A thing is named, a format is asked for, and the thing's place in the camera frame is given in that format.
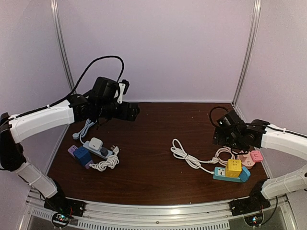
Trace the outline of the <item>dark grey charger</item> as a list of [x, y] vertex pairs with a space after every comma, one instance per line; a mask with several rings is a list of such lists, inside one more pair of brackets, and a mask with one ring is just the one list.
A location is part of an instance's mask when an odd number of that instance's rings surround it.
[[102, 147], [101, 149], [100, 149], [100, 153], [101, 153], [101, 155], [102, 156], [104, 156], [104, 157], [107, 157], [108, 156], [108, 149], [107, 148], [105, 148], [105, 147]]

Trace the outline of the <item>aluminium front rail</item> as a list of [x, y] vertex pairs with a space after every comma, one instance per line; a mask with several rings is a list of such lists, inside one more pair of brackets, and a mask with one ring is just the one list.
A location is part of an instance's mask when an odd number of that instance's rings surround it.
[[[287, 196], [278, 198], [271, 219], [260, 228], [245, 222], [245, 215], [233, 216], [231, 200], [185, 205], [118, 205], [82, 201], [83, 215], [74, 216], [63, 230], [298, 230]], [[44, 208], [40, 194], [31, 189], [17, 230], [59, 230], [51, 223], [55, 213]]]

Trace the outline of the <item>white charger block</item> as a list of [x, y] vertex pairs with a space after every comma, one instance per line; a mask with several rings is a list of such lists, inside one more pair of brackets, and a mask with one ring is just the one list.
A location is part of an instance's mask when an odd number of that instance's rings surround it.
[[103, 146], [103, 142], [98, 138], [92, 138], [88, 145], [90, 149], [99, 151]]

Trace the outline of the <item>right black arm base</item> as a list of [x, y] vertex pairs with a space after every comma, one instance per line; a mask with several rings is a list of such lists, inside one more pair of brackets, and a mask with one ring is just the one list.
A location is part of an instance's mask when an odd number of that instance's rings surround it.
[[261, 180], [255, 184], [247, 198], [235, 198], [229, 202], [232, 216], [244, 215], [252, 212], [261, 211], [271, 206], [270, 201], [261, 193], [262, 186], [266, 180]]

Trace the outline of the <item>teal power strip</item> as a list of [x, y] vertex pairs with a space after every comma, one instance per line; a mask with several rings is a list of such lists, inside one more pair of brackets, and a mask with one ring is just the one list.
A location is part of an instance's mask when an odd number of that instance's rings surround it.
[[219, 180], [219, 181], [242, 183], [239, 177], [237, 178], [226, 177], [224, 167], [215, 167], [214, 172], [213, 172], [213, 179]]

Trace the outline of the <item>aluminium frame post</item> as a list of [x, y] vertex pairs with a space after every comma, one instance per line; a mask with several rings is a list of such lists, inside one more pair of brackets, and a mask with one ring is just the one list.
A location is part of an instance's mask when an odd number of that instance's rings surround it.
[[62, 28], [61, 28], [59, 8], [58, 8], [58, 1], [51, 0], [50, 5], [51, 5], [51, 13], [53, 17], [53, 22], [55, 26], [57, 43], [59, 46], [60, 58], [62, 61], [62, 65], [64, 68], [64, 72], [65, 72], [65, 76], [68, 82], [69, 89], [72, 90], [75, 84], [74, 84], [73, 77], [71, 75], [71, 69], [70, 69], [69, 60], [68, 60], [68, 56], [67, 56], [67, 52], [65, 48], [64, 37], [63, 37]]
[[253, 10], [252, 10], [252, 16], [251, 16], [251, 24], [250, 24], [250, 30], [248, 35], [248, 42], [247, 47], [243, 59], [243, 64], [239, 76], [239, 80], [237, 83], [235, 95], [232, 100], [232, 105], [235, 107], [238, 103], [241, 91], [243, 89], [243, 84], [248, 72], [248, 67], [250, 64], [251, 56], [252, 56], [252, 50], [255, 45], [256, 36], [259, 28], [260, 23], [260, 15], [261, 15], [261, 0], [254, 0]]

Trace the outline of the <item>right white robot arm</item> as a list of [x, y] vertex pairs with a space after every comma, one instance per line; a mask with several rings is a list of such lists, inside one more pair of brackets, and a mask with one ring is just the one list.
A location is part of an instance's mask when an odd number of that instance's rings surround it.
[[[219, 120], [214, 130], [213, 144], [243, 151], [250, 147], [272, 149], [307, 159], [306, 135], [263, 120], [254, 120], [252, 123]], [[246, 208], [249, 211], [257, 211], [264, 204], [264, 199], [306, 189], [307, 166], [277, 178], [267, 179], [260, 182], [260, 185], [261, 187], [256, 189], [257, 193], [246, 200]]]

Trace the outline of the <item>grey-blue power strip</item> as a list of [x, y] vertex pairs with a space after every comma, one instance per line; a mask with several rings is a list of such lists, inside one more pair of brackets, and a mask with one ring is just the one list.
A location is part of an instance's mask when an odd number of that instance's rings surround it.
[[98, 157], [100, 157], [100, 158], [102, 158], [104, 160], [106, 160], [108, 157], [113, 155], [113, 152], [108, 150], [108, 153], [109, 153], [108, 156], [104, 157], [104, 156], [101, 155], [100, 151], [95, 151], [95, 150], [90, 149], [88, 144], [89, 144], [89, 141], [86, 141], [83, 144], [83, 147], [86, 148], [90, 153], [92, 153], [92, 154], [94, 154], [94, 155], [96, 155], [96, 156], [98, 156]]

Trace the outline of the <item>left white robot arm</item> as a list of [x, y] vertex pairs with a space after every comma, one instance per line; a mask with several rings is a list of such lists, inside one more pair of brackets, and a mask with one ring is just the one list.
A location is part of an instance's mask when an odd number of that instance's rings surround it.
[[60, 186], [47, 177], [23, 154], [21, 142], [46, 130], [100, 118], [135, 121], [140, 113], [137, 103], [119, 101], [115, 96], [104, 98], [88, 93], [74, 94], [63, 102], [26, 115], [3, 113], [0, 118], [0, 168], [16, 173], [37, 189], [59, 213], [69, 209], [69, 202], [60, 194]]

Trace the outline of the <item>pink cube adapter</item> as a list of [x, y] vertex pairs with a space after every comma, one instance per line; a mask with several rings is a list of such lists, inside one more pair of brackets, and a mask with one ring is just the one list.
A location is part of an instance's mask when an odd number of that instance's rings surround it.
[[250, 156], [252, 160], [257, 163], [257, 162], [262, 162], [263, 161], [263, 156], [260, 151], [258, 150], [253, 150], [250, 152]]

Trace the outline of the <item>left aluminium frame post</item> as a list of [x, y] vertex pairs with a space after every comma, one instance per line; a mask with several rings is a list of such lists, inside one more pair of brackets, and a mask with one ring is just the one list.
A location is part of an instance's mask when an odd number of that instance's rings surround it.
[[62, 65], [64, 68], [64, 72], [65, 72], [65, 76], [68, 82], [69, 89], [72, 90], [75, 84], [74, 84], [73, 77], [71, 75], [71, 69], [70, 69], [69, 60], [68, 60], [68, 56], [67, 56], [67, 52], [65, 48], [64, 37], [63, 37], [62, 28], [61, 28], [59, 8], [58, 8], [58, 1], [51, 0], [50, 5], [51, 5], [51, 13], [53, 17], [53, 22], [55, 26], [57, 43], [59, 46], [60, 58], [62, 61]]

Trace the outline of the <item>yellow cube adapter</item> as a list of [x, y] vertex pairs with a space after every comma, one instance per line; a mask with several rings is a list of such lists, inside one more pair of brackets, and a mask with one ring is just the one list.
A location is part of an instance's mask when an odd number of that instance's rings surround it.
[[226, 177], [237, 178], [241, 174], [241, 171], [242, 171], [241, 160], [229, 159], [227, 161], [227, 164], [226, 164], [226, 167], [225, 167]]

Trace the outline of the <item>blue plug adapter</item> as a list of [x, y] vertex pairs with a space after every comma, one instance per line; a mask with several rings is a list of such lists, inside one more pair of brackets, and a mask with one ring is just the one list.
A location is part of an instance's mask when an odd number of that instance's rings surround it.
[[249, 169], [245, 166], [242, 167], [241, 174], [239, 175], [239, 179], [242, 183], [245, 183], [249, 180], [251, 173]]

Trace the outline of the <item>pink round socket base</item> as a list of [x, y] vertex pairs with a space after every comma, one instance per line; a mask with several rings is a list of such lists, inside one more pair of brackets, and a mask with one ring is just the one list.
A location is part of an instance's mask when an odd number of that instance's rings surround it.
[[245, 166], [247, 169], [252, 169], [255, 165], [250, 153], [244, 155], [237, 155], [237, 160], [241, 160], [242, 166]]

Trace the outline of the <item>right aluminium frame post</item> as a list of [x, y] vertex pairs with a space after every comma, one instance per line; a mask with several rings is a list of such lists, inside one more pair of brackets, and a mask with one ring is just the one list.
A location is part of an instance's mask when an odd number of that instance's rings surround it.
[[235, 95], [232, 100], [232, 105], [235, 107], [238, 103], [241, 91], [243, 89], [243, 84], [248, 72], [248, 67], [250, 64], [251, 56], [252, 56], [252, 50], [255, 45], [256, 36], [259, 28], [260, 23], [260, 15], [261, 15], [261, 0], [254, 0], [253, 10], [252, 10], [252, 16], [251, 16], [251, 24], [250, 24], [250, 30], [248, 35], [248, 42], [247, 47], [243, 59], [243, 64], [239, 76], [239, 80], [237, 83]]

